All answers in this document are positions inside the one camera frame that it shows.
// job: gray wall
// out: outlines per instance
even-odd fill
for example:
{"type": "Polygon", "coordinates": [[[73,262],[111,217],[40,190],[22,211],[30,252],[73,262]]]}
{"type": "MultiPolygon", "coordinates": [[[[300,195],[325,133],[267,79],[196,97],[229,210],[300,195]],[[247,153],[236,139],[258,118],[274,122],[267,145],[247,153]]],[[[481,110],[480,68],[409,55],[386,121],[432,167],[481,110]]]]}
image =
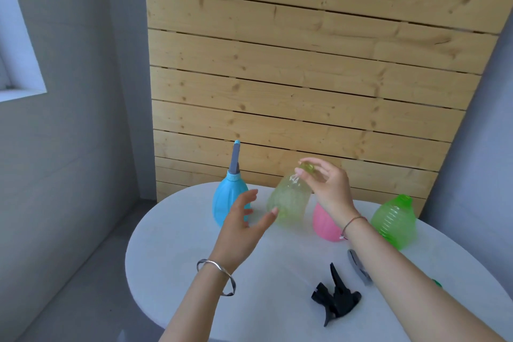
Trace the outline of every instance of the gray wall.
{"type": "Polygon", "coordinates": [[[474,255],[513,297],[513,15],[422,219],[474,255]]]}
{"type": "Polygon", "coordinates": [[[47,94],[0,103],[0,340],[138,199],[109,0],[19,0],[47,94]]]}
{"type": "Polygon", "coordinates": [[[146,0],[110,0],[139,191],[157,199],[146,0]]]}

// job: translucent bottle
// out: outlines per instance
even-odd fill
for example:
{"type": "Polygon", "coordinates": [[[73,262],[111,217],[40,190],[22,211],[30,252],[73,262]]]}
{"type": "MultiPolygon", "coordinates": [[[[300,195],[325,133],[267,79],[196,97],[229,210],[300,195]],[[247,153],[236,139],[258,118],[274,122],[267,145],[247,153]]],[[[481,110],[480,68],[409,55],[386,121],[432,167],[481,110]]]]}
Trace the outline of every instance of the translucent bottle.
{"type": "Polygon", "coordinates": [[[417,237],[417,217],[411,202],[411,197],[399,195],[379,207],[370,220],[370,224],[398,250],[417,237]]]}
{"type": "MultiPolygon", "coordinates": [[[[313,173],[313,165],[303,163],[301,169],[313,173]]],[[[312,189],[300,179],[295,172],[283,177],[267,201],[267,211],[278,207],[278,221],[281,223],[301,222],[305,214],[306,205],[310,199],[312,189]]]]}

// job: person's left hand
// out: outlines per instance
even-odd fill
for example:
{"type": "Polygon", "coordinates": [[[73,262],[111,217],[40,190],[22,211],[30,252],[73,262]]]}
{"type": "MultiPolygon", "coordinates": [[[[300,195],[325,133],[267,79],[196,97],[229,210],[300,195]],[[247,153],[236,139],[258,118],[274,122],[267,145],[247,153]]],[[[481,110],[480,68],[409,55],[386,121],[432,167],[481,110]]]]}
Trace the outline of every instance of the person's left hand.
{"type": "Polygon", "coordinates": [[[244,209],[244,206],[257,199],[258,190],[249,190],[241,193],[231,206],[229,214],[221,227],[214,250],[208,257],[217,262],[230,274],[242,264],[253,252],[265,231],[271,227],[278,215],[275,207],[265,214],[256,224],[249,227],[244,221],[244,215],[251,214],[253,209],[244,209]]]}

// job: table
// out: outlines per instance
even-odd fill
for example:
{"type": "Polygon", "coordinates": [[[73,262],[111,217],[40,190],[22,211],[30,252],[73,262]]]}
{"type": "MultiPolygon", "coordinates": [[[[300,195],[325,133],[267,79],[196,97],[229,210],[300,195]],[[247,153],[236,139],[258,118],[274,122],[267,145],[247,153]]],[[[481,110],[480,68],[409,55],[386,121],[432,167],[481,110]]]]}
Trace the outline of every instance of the table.
{"type": "MultiPolygon", "coordinates": [[[[141,310],[165,328],[206,258],[220,228],[211,212],[218,183],[195,185],[157,204],[138,224],[128,243],[128,286],[141,310]]],[[[252,203],[254,222],[265,212],[272,188],[259,189],[252,203]]],[[[312,195],[301,229],[274,224],[247,261],[234,273],[237,293],[222,297],[211,338],[239,341],[408,341],[404,330],[375,286],[366,287],[351,267],[349,242],[327,242],[311,228],[312,195]],[[344,283],[362,300],[347,316],[324,328],[324,308],[311,294],[319,282],[333,288],[333,262],[344,283]]],[[[355,201],[370,219],[376,203],[355,201]]],[[[418,221],[418,239],[403,250],[429,277],[506,340],[513,341],[513,301],[491,274],[467,251],[418,221]]]]}

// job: bracelet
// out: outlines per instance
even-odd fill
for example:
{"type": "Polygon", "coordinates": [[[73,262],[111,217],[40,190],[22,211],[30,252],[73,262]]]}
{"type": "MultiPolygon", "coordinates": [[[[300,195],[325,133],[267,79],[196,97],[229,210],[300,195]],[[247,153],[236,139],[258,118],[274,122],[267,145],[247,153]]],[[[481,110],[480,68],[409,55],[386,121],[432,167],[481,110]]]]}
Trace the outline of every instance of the bracelet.
{"type": "Polygon", "coordinates": [[[350,220],[350,221],[349,221],[349,222],[344,226],[344,228],[343,228],[343,230],[342,230],[342,235],[341,235],[341,237],[342,237],[343,239],[347,239],[347,238],[346,238],[346,229],[347,229],[347,226],[349,226],[349,225],[350,225],[354,220],[357,220],[357,219],[359,219],[359,218],[363,218],[363,219],[367,220],[367,218],[366,218],[365,216],[361,216],[361,215],[360,215],[360,216],[355,216],[353,219],[351,219],[351,220],[350,220]]]}
{"type": "Polygon", "coordinates": [[[221,265],[219,265],[217,262],[214,262],[214,261],[210,261],[209,259],[206,259],[206,258],[203,258],[201,260],[199,260],[196,264],[196,270],[199,272],[200,271],[200,265],[202,263],[213,263],[215,266],[217,266],[217,268],[221,271],[221,272],[224,272],[228,275],[228,277],[230,277],[230,281],[231,281],[231,287],[232,289],[234,290],[233,292],[230,292],[230,293],[224,293],[222,292],[221,293],[221,296],[233,296],[235,294],[235,288],[237,287],[237,285],[235,284],[235,280],[234,278],[231,276],[231,274],[228,273],[228,271],[226,269],[224,269],[221,265]]]}

